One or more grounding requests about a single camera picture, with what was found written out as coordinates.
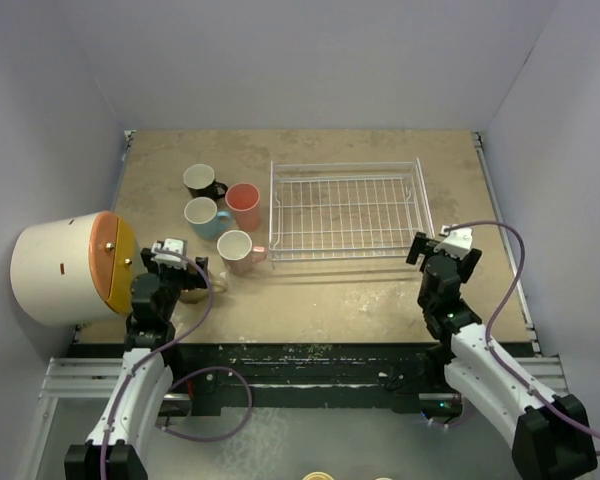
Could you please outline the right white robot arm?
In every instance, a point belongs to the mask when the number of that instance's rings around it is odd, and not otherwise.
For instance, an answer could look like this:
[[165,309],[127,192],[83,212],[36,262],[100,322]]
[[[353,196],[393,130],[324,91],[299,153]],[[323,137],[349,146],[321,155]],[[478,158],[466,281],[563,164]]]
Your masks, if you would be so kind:
[[598,466],[588,415],[572,394],[558,395],[524,369],[461,297],[482,253],[469,227],[442,240],[419,232],[407,263],[419,265],[417,303],[437,345],[426,355],[426,383],[468,400],[500,433],[524,479],[576,479]]

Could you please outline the black hexagonal ceramic mug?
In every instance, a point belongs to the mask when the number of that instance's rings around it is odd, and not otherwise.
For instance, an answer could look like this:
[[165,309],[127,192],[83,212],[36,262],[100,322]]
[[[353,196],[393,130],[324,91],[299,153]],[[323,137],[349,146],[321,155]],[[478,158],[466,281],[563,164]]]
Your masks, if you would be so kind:
[[192,199],[205,197],[214,201],[223,199],[228,186],[216,180],[215,170],[206,164],[194,164],[183,173],[183,183]]

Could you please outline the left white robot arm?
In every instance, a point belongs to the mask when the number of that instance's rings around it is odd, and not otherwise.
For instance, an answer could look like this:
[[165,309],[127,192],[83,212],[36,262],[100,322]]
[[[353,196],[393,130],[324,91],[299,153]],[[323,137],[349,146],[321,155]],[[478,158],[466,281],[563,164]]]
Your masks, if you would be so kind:
[[122,366],[100,420],[84,443],[69,447],[67,479],[146,479],[146,451],[167,392],[182,387],[184,365],[171,349],[178,338],[171,322],[181,294],[212,283],[208,259],[186,256],[187,242],[167,238],[141,251],[146,271],[130,285],[131,313],[126,319]]

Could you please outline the salmon tall tumbler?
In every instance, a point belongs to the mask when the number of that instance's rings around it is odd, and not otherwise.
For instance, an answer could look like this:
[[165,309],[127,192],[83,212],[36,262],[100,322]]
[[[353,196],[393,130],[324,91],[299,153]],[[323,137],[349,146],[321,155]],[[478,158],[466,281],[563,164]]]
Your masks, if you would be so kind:
[[260,199],[258,188],[250,183],[237,183],[228,189],[225,203],[241,230],[254,232],[259,228]]

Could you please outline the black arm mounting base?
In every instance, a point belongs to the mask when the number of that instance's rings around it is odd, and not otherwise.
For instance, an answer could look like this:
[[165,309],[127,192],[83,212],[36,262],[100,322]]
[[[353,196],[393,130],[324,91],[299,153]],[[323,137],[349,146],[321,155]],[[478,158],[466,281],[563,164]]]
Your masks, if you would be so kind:
[[[387,409],[395,413],[441,410],[456,413],[460,396],[425,368],[428,343],[207,343],[179,344],[169,366],[176,383],[167,393],[187,402],[193,415],[217,415],[223,408]],[[370,389],[253,388],[291,380],[326,386],[345,380],[376,383]]]

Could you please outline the pink cup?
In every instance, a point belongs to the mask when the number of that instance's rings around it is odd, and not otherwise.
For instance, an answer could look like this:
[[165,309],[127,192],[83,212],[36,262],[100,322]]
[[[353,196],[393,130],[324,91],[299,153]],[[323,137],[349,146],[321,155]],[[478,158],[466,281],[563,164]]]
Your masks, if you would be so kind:
[[251,237],[241,230],[223,233],[217,240],[216,248],[225,266],[236,275],[248,273],[268,256],[266,248],[254,245]]

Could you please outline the light blue ceramic mug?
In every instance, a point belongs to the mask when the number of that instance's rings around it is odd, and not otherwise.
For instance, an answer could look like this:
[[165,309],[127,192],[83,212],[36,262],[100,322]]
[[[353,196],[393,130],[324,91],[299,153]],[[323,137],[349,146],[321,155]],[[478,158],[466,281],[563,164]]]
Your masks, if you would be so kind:
[[216,202],[207,197],[190,200],[183,215],[196,235],[204,240],[217,238],[233,221],[229,212],[219,210]]

